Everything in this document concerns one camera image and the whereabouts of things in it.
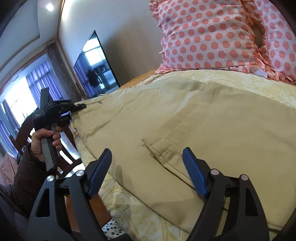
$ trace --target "dark sleeve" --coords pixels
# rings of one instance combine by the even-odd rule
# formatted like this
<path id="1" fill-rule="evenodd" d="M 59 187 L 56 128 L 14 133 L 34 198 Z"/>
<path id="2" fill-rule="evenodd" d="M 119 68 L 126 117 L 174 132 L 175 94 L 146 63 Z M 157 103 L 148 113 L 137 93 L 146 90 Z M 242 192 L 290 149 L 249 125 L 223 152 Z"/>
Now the dark sleeve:
<path id="1" fill-rule="evenodd" d="M 28 144 L 13 184 L 1 191 L 29 217 L 39 190 L 48 175 L 45 163 L 34 156 L 31 152 L 31 144 Z"/>

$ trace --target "tv screen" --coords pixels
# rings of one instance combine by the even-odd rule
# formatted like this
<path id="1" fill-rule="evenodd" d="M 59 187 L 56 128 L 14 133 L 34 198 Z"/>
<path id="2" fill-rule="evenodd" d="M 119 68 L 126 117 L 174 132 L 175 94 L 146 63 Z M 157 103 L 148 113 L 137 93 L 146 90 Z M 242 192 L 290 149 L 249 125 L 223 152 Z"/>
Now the tv screen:
<path id="1" fill-rule="evenodd" d="M 89 98 L 113 92 L 119 87 L 95 31 L 85 43 L 74 70 Z"/>

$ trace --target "metal screw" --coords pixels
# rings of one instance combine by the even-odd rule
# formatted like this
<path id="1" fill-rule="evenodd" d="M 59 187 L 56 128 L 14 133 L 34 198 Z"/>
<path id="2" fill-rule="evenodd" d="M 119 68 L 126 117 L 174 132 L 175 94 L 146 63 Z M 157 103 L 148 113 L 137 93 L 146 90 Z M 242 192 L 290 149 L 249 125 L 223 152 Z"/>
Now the metal screw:
<path id="1" fill-rule="evenodd" d="M 247 176 L 247 175 L 245 175 L 245 174 L 241 175 L 241 178 L 242 178 L 244 181 L 246 181 L 246 180 L 248 180 L 248 179 L 249 179 L 249 178 L 248 178 L 248 176 Z"/>
<path id="2" fill-rule="evenodd" d="M 84 174 L 83 170 L 79 170 L 76 172 L 76 176 L 79 176 L 79 177 L 81 177 L 83 174 Z"/>
<path id="3" fill-rule="evenodd" d="M 211 174 L 217 176 L 219 174 L 219 171 L 217 169 L 212 169 Z"/>
<path id="4" fill-rule="evenodd" d="M 47 178 L 46 178 L 46 180 L 48 181 L 48 182 L 51 182 L 51 181 L 53 181 L 54 180 L 54 176 L 48 176 Z"/>

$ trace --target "pillowcase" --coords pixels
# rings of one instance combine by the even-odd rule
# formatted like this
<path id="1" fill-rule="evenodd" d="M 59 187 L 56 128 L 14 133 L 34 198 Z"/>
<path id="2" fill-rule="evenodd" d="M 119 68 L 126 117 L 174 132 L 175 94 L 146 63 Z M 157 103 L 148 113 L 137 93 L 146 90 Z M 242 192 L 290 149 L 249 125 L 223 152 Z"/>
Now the pillowcase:
<path id="1" fill-rule="evenodd" d="M 265 34 L 259 49 L 268 77 L 294 84 L 296 81 L 296 38 L 279 10 L 268 0 L 243 0 L 250 15 Z"/>
<path id="2" fill-rule="evenodd" d="M 264 65 L 239 0 L 150 0 L 149 9 L 163 30 L 156 74 L 200 68 L 249 73 Z"/>

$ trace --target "blue gripper pad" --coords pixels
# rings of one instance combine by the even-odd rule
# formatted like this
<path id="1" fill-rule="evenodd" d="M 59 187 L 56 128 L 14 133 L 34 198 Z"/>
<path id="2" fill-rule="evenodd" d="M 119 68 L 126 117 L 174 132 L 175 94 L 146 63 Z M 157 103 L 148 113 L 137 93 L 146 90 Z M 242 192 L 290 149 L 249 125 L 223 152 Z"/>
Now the blue gripper pad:
<path id="1" fill-rule="evenodd" d="M 182 158 L 184 165 L 187 169 L 187 172 L 191 178 L 191 181 L 194 185 L 196 192 L 203 197 L 205 197 L 208 193 L 206 185 L 206 178 L 202 174 L 201 170 L 199 169 L 197 163 L 194 160 L 194 156 L 191 155 L 190 149 L 187 147 L 183 150 Z"/>
<path id="2" fill-rule="evenodd" d="M 106 149 L 105 154 L 99 159 L 101 159 L 101 161 L 89 179 L 88 195 L 90 196 L 90 198 L 92 198 L 94 195 L 97 195 L 101 188 L 101 185 L 112 162 L 111 151 L 109 149 Z"/>

